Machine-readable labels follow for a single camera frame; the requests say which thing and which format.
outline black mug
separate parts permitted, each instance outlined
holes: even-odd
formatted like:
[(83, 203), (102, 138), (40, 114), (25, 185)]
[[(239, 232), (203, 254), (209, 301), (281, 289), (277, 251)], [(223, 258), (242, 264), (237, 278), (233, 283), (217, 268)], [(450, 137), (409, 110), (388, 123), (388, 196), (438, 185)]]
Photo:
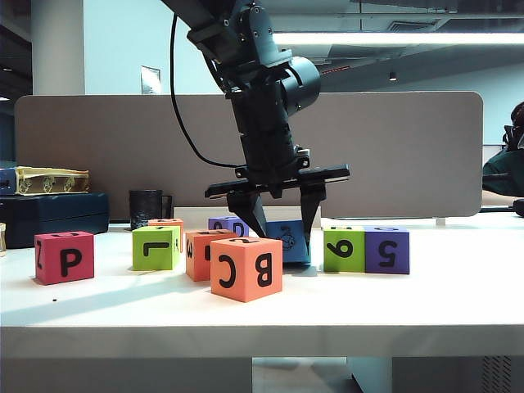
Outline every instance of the black mug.
[(162, 194), (162, 190), (129, 190), (131, 230), (145, 227), (150, 219), (171, 218), (173, 197)]

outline orange block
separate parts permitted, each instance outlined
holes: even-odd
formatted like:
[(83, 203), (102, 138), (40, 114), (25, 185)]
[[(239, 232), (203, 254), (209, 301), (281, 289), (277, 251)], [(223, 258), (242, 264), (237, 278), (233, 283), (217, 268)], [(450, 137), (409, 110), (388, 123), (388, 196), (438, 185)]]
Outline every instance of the orange block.
[(180, 227), (180, 252), (183, 253), (183, 220), (182, 219), (150, 219), (147, 226), (152, 227)]
[(211, 293), (251, 301), (281, 290), (281, 240), (237, 237), (211, 243)]
[(186, 233), (186, 274), (193, 281), (210, 279), (211, 241), (238, 237), (227, 229), (189, 231)]

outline foam block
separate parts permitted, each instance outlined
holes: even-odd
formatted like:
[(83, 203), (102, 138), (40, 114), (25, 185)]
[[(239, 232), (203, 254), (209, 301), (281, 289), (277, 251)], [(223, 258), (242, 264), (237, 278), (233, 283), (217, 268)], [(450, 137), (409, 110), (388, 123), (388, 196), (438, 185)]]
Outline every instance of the foam block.
[(211, 242), (238, 237), (226, 229), (186, 232), (186, 274), (193, 281), (210, 279)]
[(311, 263), (305, 244), (304, 224), (301, 219), (292, 221), (268, 221), (265, 226), (268, 237), (282, 240), (283, 262)]
[(324, 272), (365, 272), (365, 235), (361, 226), (327, 227)]
[(180, 227), (146, 226), (133, 231), (133, 270), (171, 270), (180, 260)]
[(86, 232), (34, 236), (36, 278), (44, 285), (94, 277), (94, 236)]
[(366, 273), (409, 274), (409, 232), (402, 227), (364, 227)]
[(237, 237), (211, 243), (211, 293), (251, 301), (282, 290), (282, 241)]
[(211, 217), (208, 219), (209, 229), (227, 229), (238, 236), (249, 236), (249, 227), (236, 215), (228, 217)]
[(150, 219), (147, 225), (152, 227), (180, 227), (180, 237), (178, 244), (180, 244), (180, 252), (183, 252), (183, 220), (182, 219)]

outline white table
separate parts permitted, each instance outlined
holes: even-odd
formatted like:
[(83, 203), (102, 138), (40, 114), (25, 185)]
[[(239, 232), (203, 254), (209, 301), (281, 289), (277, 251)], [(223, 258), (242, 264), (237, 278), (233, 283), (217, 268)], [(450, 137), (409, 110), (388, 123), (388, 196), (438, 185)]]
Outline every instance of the white table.
[(409, 276), (322, 273), (317, 229), (313, 266), (285, 272), (282, 293), (246, 304), (212, 295), (184, 263), (131, 271), (131, 233), (122, 228), (96, 235), (90, 280), (38, 285), (34, 249), (9, 250), (0, 259), (2, 357), (524, 355), (524, 219), (365, 223), (409, 229)]

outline green jacket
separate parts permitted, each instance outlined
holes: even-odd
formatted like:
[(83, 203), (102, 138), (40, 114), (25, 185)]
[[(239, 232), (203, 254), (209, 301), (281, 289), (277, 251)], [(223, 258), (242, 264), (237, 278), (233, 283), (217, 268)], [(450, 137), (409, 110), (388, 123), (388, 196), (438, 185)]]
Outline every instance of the green jacket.
[(524, 150), (502, 150), (484, 164), (482, 174), (509, 174), (507, 180), (483, 179), (482, 188), (501, 195), (524, 197)]

